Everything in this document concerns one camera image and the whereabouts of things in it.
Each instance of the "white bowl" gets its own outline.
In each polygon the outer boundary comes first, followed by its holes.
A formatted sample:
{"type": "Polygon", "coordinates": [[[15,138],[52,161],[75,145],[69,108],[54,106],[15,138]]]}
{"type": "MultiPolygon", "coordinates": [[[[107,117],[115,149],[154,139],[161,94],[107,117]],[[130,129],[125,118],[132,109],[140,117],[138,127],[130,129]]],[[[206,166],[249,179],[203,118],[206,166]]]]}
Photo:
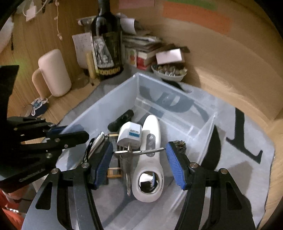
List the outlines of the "white bowl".
{"type": "Polygon", "coordinates": [[[156,76],[161,77],[162,79],[165,79],[165,80],[168,80],[168,81],[180,82],[184,78],[184,76],[186,76],[186,74],[185,75],[180,75],[180,76],[168,76],[168,75],[166,75],[164,73],[160,73],[157,70],[155,70],[153,68],[153,65],[151,66],[151,69],[153,70],[153,73],[156,76]]]}

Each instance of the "pink sticky note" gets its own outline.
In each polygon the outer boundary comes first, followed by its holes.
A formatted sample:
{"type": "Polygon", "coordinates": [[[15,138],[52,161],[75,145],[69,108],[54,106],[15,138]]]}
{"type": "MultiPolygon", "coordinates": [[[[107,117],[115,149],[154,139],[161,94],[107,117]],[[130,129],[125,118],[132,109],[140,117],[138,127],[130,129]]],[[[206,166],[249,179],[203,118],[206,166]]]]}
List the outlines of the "pink sticky note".
{"type": "Polygon", "coordinates": [[[119,0],[119,9],[154,7],[155,0],[119,0]]]}

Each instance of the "wine bottle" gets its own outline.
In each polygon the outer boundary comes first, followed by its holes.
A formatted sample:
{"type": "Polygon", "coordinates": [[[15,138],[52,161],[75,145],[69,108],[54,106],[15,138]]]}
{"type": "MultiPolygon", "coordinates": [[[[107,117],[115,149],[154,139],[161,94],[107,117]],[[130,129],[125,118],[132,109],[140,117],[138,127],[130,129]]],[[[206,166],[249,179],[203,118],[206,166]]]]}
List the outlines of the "wine bottle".
{"type": "Polygon", "coordinates": [[[98,0],[99,15],[91,24],[95,71],[107,79],[123,71],[120,20],[110,12],[109,0],[98,0]]]}

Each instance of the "screw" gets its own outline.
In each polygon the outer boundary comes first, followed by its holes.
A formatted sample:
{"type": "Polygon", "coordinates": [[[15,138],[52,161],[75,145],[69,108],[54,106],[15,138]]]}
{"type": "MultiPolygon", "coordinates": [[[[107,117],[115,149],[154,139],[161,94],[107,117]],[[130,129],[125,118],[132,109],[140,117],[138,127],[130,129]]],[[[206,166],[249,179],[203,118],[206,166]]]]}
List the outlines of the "screw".
{"type": "Polygon", "coordinates": [[[52,157],[52,154],[51,153],[46,153],[45,154],[46,158],[51,158],[52,157]]]}
{"type": "Polygon", "coordinates": [[[221,172],[222,174],[227,174],[227,173],[228,173],[228,170],[227,170],[227,169],[222,168],[222,169],[220,169],[220,172],[221,172]]]}
{"type": "Polygon", "coordinates": [[[195,162],[192,162],[192,163],[190,163],[190,167],[193,168],[193,169],[195,169],[195,168],[198,167],[198,164],[195,163],[195,162]]]}
{"type": "Polygon", "coordinates": [[[54,169],[51,170],[52,174],[56,174],[57,172],[59,172],[59,169],[57,169],[57,168],[54,168],[54,169]]]}
{"type": "Polygon", "coordinates": [[[88,168],[89,167],[89,163],[88,162],[82,163],[82,167],[84,169],[88,168]]]}

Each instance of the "blue sticker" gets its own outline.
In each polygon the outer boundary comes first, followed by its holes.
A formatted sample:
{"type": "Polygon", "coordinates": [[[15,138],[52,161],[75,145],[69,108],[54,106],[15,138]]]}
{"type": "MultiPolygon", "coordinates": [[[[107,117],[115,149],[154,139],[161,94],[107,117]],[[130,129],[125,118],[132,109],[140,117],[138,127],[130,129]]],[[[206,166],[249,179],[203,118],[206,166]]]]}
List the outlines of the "blue sticker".
{"type": "Polygon", "coordinates": [[[129,135],[130,135],[130,136],[133,136],[133,137],[140,137],[139,134],[137,134],[137,133],[132,133],[132,132],[129,132],[129,135]]]}

